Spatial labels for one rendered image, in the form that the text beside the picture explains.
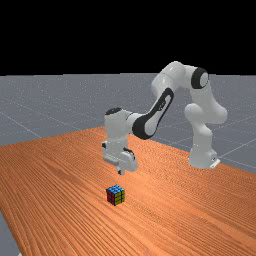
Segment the many-coloured puzzle cube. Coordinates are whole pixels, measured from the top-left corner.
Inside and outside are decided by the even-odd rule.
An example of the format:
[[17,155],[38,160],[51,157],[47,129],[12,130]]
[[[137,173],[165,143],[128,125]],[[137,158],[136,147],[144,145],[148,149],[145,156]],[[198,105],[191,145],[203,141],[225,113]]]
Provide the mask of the many-coloured puzzle cube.
[[107,201],[117,206],[125,201],[125,190],[118,184],[106,189]]

